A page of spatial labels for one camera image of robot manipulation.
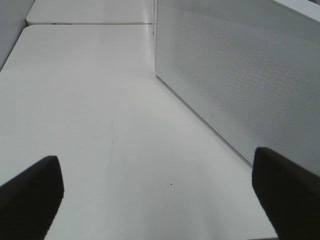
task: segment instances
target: white wall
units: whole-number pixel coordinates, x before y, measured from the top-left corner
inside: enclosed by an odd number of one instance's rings
[[[33,3],[34,0],[0,0],[0,70],[27,26],[26,15]]]

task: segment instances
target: perforated panel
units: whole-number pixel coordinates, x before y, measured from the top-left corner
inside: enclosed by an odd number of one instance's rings
[[[320,170],[317,22],[273,1],[160,0],[157,24],[157,74],[249,161],[266,146]]]

